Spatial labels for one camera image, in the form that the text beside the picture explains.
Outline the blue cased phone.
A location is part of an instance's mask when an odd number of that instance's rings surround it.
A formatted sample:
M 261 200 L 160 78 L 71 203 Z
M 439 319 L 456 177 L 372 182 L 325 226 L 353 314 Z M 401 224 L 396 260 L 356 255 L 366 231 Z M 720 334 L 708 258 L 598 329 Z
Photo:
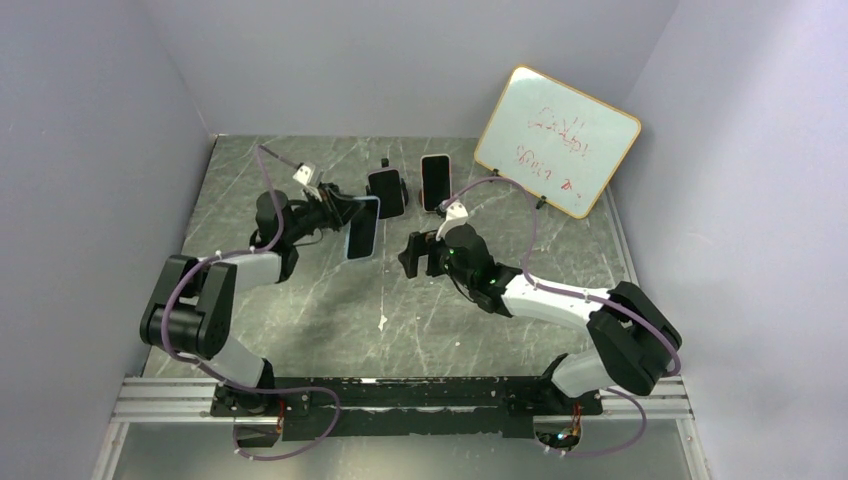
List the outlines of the blue cased phone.
M 347 230 L 344 259 L 348 261 L 371 257 L 377 241 L 380 199 L 368 195 L 356 200 L 363 203 L 363 208 L 353 216 Z

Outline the purple phone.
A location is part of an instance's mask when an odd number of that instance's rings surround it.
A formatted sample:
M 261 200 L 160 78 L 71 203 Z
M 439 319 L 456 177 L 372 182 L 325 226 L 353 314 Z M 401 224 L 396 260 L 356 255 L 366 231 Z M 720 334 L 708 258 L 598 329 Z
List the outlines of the purple phone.
M 406 211 L 404 183 L 396 168 L 372 171 L 367 176 L 368 192 L 380 201 L 381 220 L 402 216 Z

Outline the white cased phone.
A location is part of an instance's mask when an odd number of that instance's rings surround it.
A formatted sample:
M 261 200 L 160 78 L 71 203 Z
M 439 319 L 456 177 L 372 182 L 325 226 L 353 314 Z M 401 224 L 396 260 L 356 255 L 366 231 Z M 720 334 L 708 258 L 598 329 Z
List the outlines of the white cased phone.
M 421 204 L 425 211 L 434 212 L 452 196 L 451 159 L 447 154 L 426 155 L 421 158 Z

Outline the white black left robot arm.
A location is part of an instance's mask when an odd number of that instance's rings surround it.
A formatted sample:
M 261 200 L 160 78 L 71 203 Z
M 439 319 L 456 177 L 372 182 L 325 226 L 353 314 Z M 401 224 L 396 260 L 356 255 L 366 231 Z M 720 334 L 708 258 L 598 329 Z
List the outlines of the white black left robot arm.
M 287 281 L 303 238 L 341 230 L 370 203 L 332 183 L 306 190 L 301 199 L 279 190 L 260 194 L 246 249 L 208 257 L 178 254 L 165 261 L 140 320 L 141 341 L 218 375 L 230 409 L 268 413 L 278 405 L 273 367 L 231 334 L 235 297 Z

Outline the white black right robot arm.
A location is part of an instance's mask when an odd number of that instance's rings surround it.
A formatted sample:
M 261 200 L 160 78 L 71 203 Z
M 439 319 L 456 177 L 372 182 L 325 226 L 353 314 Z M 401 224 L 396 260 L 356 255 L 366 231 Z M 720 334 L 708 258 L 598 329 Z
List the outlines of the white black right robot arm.
M 539 398 L 550 413 L 565 413 L 578 396 L 607 387 L 648 395 L 679 365 L 679 332 L 632 282 L 621 281 L 611 289 L 545 283 L 496 261 L 470 225 L 444 236 L 413 232 L 398 260 L 409 278 L 417 276 L 424 262 L 428 276 L 447 276 L 487 313 L 547 321 L 588 336 L 585 351 L 567 354 L 549 366 Z

